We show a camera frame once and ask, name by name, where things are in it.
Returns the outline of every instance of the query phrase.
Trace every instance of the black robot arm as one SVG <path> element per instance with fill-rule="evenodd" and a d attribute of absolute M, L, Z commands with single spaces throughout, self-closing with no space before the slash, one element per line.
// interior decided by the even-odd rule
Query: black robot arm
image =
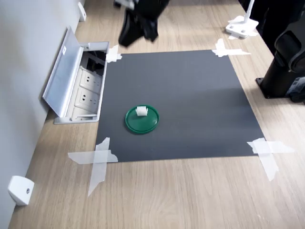
<path fill-rule="evenodd" d="M 158 17 L 168 3 L 169 0 L 115 0 L 115 7 L 126 7 L 119 44 L 128 47 L 142 36 L 153 42 L 158 37 Z"/>
<path fill-rule="evenodd" d="M 264 78 L 257 78 L 266 98 L 305 100 L 305 15 L 275 41 L 275 55 Z"/>

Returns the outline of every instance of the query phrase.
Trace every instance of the white stand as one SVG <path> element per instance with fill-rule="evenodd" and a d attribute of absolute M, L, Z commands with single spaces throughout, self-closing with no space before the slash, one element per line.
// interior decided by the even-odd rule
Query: white stand
<path fill-rule="evenodd" d="M 246 38 L 247 36 L 253 34 L 253 30 L 257 27 L 258 21 L 250 19 L 252 7 L 254 0 L 250 1 L 247 13 L 245 16 L 238 16 L 234 20 L 229 21 L 225 30 L 231 33 L 234 37 Z"/>
<path fill-rule="evenodd" d="M 12 176 L 8 191 L 17 205 L 25 206 L 29 204 L 33 188 L 33 181 L 25 177 Z"/>
<path fill-rule="evenodd" d="M 85 12 L 84 7 L 82 6 L 82 4 L 80 2 L 78 3 L 78 9 L 80 11 L 80 21 L 86 21 L 87 14 Z"/>

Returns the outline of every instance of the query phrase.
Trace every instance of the power outlet box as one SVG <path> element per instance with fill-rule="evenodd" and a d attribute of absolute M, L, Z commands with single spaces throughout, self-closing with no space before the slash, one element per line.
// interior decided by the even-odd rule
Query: power outlet box
<path fill-rule="evenodd" d="M 79 43 L 69 27 L 43 92 L 57 114 L 54 124 L 98 122 L 109 42 Z"/>

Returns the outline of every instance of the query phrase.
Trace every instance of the white cable clip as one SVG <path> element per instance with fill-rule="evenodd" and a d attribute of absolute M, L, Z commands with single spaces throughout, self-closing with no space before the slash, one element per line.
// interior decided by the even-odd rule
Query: white cable clip
<path fill-rule="evenodd" d="M 138 116 L 147 116 L 148 109 L 146 106 L 137 106 L 135 109 Z"/>

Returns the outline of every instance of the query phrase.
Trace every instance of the open lid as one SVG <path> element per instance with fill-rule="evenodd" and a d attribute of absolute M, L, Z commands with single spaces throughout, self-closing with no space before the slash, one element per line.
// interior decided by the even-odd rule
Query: open lid
<path fill-rule="evenodd" d="M 64 117 L 67 113 L 82 52 L 83 47 L 69 27 L 42 95 L 59 117 Z"/>

